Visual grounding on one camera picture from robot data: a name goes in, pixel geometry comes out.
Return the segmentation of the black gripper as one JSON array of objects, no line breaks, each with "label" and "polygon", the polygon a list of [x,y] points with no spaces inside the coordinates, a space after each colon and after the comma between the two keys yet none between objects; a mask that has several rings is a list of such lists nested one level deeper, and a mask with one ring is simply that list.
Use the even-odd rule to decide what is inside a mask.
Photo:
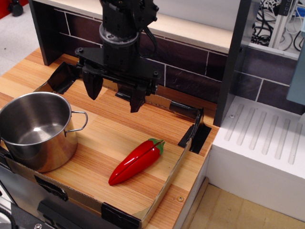
[{"label": "black gripper", "polygon": [[101,48],[80,47],[75,50],[82,68],[82,79],[88,96],[95,100],[103,80],[132,88],[131,113],[139,111],[147,95],[156,94],[159,74],[140,55],[140,38],[130,43],[103,42]]}]

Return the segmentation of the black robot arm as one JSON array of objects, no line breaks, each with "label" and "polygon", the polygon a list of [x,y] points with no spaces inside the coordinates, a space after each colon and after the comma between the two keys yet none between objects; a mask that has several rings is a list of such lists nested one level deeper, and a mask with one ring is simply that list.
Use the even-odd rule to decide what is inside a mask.
[{"label": "black robot arm", "polygon": [[101,48],[78,48],[77,69],[87,94],[96,99],[103,80],[127,90],[131,112],[138,112],[146,96],[157,90],[158,72],[140,54],[144,31],[156,45],[148,25],[157,20],[157,5],[152,0],[102,0],[102,23],[99,28]]}]

